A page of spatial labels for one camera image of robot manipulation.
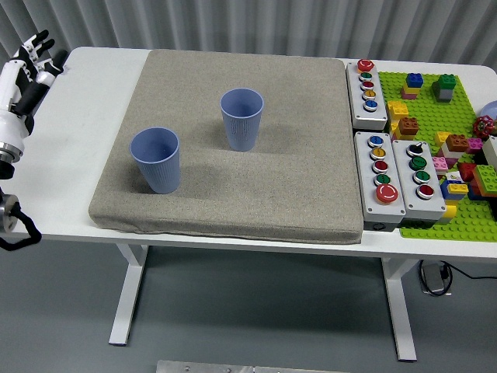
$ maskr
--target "orange lego brick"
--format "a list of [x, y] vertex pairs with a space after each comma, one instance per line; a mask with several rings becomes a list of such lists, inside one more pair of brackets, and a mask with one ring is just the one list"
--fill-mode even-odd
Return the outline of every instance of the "orange lego brick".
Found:
[[401, 134], [405, 134], [408, 136], [414, 136], [419, 131], [418, 120], [414, 117], [407, 118], [403, 117], [398, 122], [398, 126], [400, 128]]

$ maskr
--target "pink lego brick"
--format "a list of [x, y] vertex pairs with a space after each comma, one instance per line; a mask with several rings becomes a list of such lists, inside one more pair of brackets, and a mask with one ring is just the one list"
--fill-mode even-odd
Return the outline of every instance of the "pink lego brick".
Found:
[[480, 138], [467, 138], [468, 147], [466, 149], [466, 153], [468, 154], [476, 154], [483, 146], [483, 140]]
[[401, 96], [402, 99], [416, 99], [416, 97], [418, 97], [418, 95], [409, 95], [408, 93], [405, 93], [404, 88], [401, 89]]
[[444, 157], [433, 157], [433, 165], [435, 166], [436, 174], [440, 176], [445, 175], [449, 170]]
[[459, 162], [459, 158], [445, 158], [445, 162], [447, 164], [447, 168], [451, 169], [457, 162]]

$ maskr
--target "blue plastic cup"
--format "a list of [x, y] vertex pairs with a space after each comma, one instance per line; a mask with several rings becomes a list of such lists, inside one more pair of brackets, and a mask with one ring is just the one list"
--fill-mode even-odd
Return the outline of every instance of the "blue plastic cup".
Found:
[[134, 135], [130, 153], [141, 174], [156, 193], [174, 192], [179, 187], [179, 138], [163, 127], [151, 127]]
[[221, 97], [228, 144], [237, 152], [252, 149], [257, 140], [264, 99], [250, 88], [235, 88]]

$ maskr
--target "gray control box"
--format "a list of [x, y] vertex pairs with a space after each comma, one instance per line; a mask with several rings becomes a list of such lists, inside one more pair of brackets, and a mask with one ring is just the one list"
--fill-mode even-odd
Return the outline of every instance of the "gray control box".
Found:
[[[374, 183], [374, 179], [379, 174], [373, 171], [375, 161], [370, 157], [373, 148], [368, 145], [368, 140], [374, 137], [383, 139], [383, 144], [378, 148], [382, 148], [385, 152], [383, 160], [388, 164], [388, 171], [385, 175], [390, 179], [390, 184], [398, 191], [397, 199], [388, 204], [380, 202], [376, 195], [377, 185]], [[364, 228], [392, 232], [405, 216], [405, 205], [390, 136], [374, 132], [356, 132], [354, 144], [360, 194], [363, 202]]]
[[[412, 157], [408, 155], [407, 149], [409, 145], [417, 144], [421, 144], [422, 154], [420, 156], [426, 160], [426, 166], [423, 169], [423, 171], [429, 174], [429, 182], [426, 185], [433, 189], [433, 196], [429, 200], [422, 199], [416, 193], [416, 189], [420, 187], [420, 184], [414, 181], [415, 170], [409, 165]], [[395, 162], [397, 163], [405, 202], [405, 220], [418, 221], [419, 223], [424, 222], [425, 226], [433, 225], [433, 223], [442, 218], [447, 208], [443, 200], [442, 191], [440, 190], [429, 145], [424, 141], [394, 140], [392, 148], [394, 149]]]
[[374, 84], [373, 91], [376, 93], [375, 102], [377, 109], [374, 112], [364, 109], [364, 91], [361, 89], [360, 73], [357, 64], [346, 65], [347, 85], [349, 86], [350, 112], [352, 114], [352, 127], [356, 130], [382, 131], [387, 123], [387, 109], [381, 90], [380, 77], [376, 66], [370, 71], [371, 82]]

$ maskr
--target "gray felt pad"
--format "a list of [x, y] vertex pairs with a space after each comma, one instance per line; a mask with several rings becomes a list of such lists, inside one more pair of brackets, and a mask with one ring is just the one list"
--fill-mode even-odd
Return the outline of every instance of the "gray felt pad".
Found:
[[[265, 100], [250, 152], [230, 150], [219, 100]], [[181, 184], [155, 194], [129, 154], [146, 127], [180, 138]], [[89, 206], [101, 228], [287, 242], [360, 242], [363, 227], [343, 63], [156, 50], [148, 55]]]

